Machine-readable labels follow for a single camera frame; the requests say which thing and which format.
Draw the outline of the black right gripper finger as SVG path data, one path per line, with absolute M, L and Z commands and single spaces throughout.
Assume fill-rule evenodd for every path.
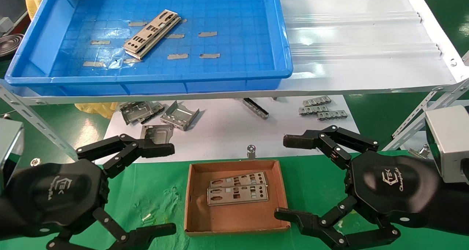
M 277 220 L 293 222 L 300 234 L 319 238 L 332 250 L 361 250 L 390 245 L 400 237 L 400 231 L 389 221 L 375 218 L 378 229 L 344 235 L 335 229 L 342 218 L 352 212 L 358 200 L 349 195 L 322 217 L 300 210 L 278 207 L 274 211 Z
M 350 168 L 352 156 L 343 147 L 360 153 L 375 151 L 378 142 L 358 133 L 338 126 L 329 126 L 323 130 L 306 130 L 303 135 L 285 135 L 283 145 L 286 148 L 313 150 L 319 149 L 341 170 Z

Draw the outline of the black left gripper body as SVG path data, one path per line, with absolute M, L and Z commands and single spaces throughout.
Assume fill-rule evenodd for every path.
M 13 237 L 77 235 L 107 202 L 107 176 L 90 161 L 27 168 L 13 176 Z

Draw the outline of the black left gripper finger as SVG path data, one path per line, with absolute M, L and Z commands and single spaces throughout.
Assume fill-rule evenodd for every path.
M 171 143 L 155 144 L 151 139 L 135 139 L 122 134 L 79 147 L 76 153 L 79 159 L 89 161 L 113 155 L 103 165 L 104 175 L 112 179 L 137 158 L 167 157 L 175 153 L 175 147 Z
M 115 242 L 108 248 L 109 250 L 147 250 L 155 238 L 174 235 L 177 231 L 174 223 L 168 223 L 150 225 L 125 232 L 101 207 L 94 210 L 92 216 L 115 238 Z M 72 236 L 73 232 L 63 230 L 47 244 L 46 249 L 90 250 L 88 247 L 70 243 L 69 240 Z

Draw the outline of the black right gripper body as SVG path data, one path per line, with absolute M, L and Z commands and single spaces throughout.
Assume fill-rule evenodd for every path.
M 429 207 L 440 185 L 429 160 L 367 151 L 351 161 L 350 177 L 354 210 L 369 222 L 386 220 L 408 228 L 429 224 Z

